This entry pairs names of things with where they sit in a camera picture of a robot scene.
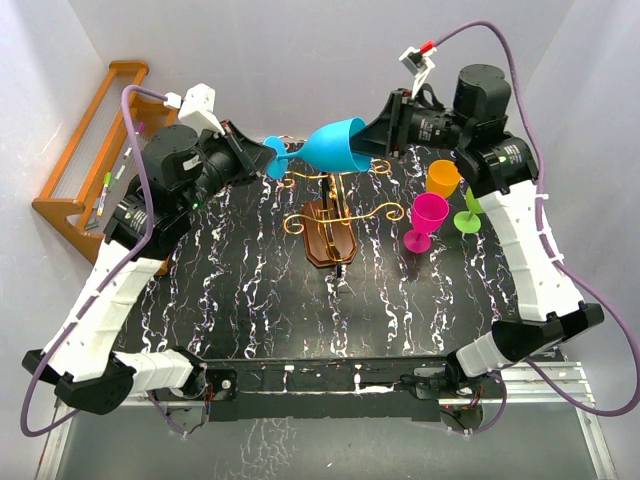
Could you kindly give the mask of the green wine glass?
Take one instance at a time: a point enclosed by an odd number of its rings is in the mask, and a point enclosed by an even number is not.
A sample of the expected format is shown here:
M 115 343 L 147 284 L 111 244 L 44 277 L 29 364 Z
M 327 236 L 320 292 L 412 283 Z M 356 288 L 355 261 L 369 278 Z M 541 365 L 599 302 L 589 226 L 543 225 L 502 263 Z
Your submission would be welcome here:
M 465 205 L 467 209 L 454 216 L 454 226 L 464 234 L 475 234 L 481 228 L 479 215 L 483 214 L 484 210 L 470 187 L 465 192 Z

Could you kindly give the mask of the pink wine glass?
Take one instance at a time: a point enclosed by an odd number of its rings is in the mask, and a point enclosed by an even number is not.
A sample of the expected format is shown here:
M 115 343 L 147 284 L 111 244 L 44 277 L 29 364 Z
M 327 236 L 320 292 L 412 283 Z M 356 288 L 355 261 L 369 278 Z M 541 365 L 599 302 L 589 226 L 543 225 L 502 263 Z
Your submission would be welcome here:
M 432 244 L 431 234 L 438 230 L 449 215 L 447 200 L 437 193 L 418 195 L 411 210 L 412 229 L 405 233 L 405 247 L 412 253 L 427 252 Z

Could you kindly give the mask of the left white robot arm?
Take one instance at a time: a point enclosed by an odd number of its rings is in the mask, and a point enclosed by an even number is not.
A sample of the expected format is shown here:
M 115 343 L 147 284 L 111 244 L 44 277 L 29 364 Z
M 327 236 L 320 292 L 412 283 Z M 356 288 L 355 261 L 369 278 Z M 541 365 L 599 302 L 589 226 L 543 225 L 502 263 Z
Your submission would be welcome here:
M 94 270 L 61 331 L 23 366 L 53 385 L 71 408 L 104 415 L 128 396 L 174 389 L 200 396 L 203 362 L 176 347 L 126 354 L 113 349 L 130 310 L 191 228 L 191 216 L 225 187 L 254 182 L 276 157 L 225 121 L 220 132 L 185 125 L 156 131 L 141 152 L 137 182 L 116 206 Z

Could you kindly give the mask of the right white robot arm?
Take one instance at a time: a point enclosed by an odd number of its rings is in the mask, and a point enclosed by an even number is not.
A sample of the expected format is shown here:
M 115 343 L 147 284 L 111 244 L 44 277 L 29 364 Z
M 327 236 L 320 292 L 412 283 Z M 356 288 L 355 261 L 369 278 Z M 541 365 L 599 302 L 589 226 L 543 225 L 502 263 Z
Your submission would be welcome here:
M 602 307 L 587 303 L 548 254 L 551 233 L 535 214 L 539 176 L 529 145 L 506 131 L 511 86 L 504 72 L 485 64 L 464 67 L 453 105 L 391 92 L 380 115 L 350 140 L 351 149 L 391 160 L 410 146 L 453 151 L 459 174 L 487 215 L 515 283 L 516 320 L 490 331 L 447 357 L 445 381 L 455 395 L 478 389 L 482 376 L 568 341 L 601 324 Z

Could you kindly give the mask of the blue wine glass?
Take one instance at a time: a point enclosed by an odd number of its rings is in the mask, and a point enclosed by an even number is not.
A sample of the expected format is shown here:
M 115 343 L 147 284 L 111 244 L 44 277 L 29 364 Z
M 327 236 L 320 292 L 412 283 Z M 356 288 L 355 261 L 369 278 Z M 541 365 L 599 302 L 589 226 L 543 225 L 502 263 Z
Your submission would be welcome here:
M 276 157 L 266 167 L 271 179 L 280 180 L 288 169 L 289 161 L 298 158 L 321 172 L 330 174 L 369 170 L 372 156 L 354 153 L 350 140 L 366 124 L 360 117 L 353 117 L 327 124 L 317 129 L 296 152 L 287 152 L 284 142 L 276 137 L 267 137 L 263 144 L 276 151 Z

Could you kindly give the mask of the orange wine glass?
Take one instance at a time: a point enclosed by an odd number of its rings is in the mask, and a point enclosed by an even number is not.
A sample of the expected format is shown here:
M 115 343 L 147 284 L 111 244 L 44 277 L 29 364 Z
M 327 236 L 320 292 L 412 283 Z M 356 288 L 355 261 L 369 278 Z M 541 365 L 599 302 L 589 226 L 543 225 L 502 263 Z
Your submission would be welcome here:
M 429 165 L 426 191 L 447 199 L 458 188 L 461 175 L 453 161 L 436 160 Z

